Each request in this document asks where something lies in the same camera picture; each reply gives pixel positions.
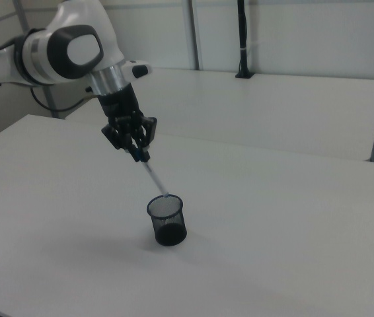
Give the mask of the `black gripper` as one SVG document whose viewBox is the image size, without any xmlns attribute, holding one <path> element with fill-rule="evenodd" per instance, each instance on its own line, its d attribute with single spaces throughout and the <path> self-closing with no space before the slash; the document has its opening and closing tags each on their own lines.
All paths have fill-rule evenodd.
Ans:
<svg viewBox="0 0 374 317">
<path fill-rule="evenodd" d="M 115 149 L 122 149 L 129 153 L 134 161 L 148 162 L 150 160 L 149 147 L 155 138 L 157 118 L 142 116 L 132 84 L 128 84 L 117 92 L 98 96 L 98 101 L 104 115 L 108 118 L 108 123 L 101 129 L 105 138 Z M 132 116 L 139 118 L 133 135 L 137 147 L 133 144 L 131 134 L 116 123 L 116 120 L 120 118 Z"/>
</svg>

